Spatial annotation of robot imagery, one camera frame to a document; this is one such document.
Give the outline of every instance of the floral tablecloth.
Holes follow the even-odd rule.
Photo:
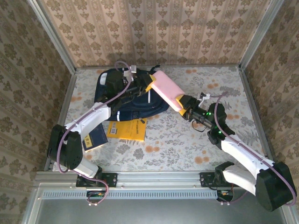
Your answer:
[[[198,93],[220,95],[228,126],[254,150],[263,153],[256,126],[247,102],[244,88],[236,67],[161,68],[186,94],[197,97]],[[78,118],[93,105],[98,76],[104,70],[78,70],[66,123]],[[215,102],[204,102],[203,108]],[[108,122],[103,123],[107,131]],[[169,108],[148,118],[144,142],[108,138],[100,148],[84,153],[84,156],[106,171],[167,171],[167,170],[214,170],[225,162],[236,160],[212,145],[203,133],[195,131],[191,123]]]

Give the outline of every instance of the blue book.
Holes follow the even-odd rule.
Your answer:
[[[85,152],[89,152],[106,142],[108,142],[108,139],[102,124],[96,126],[82,141]]]

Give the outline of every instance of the vent grille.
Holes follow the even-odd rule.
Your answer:
[[[86,190],[45,190],[43,199],[86,199]],[[107,199],[216,199],[213,190],[111,190]]]

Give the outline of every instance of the pink foam block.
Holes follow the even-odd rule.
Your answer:
[[[164,72],[157,71],[154,75],[156,81],[150,86],[155,90],[175,111],[182,109],[176,101],[176,97],[184,95],[184,91],[178,87]]]

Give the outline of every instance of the yellow book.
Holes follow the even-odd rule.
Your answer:
[[[129,121],[111,121],[109,123],[107,137],[144,141],[146,119]]]

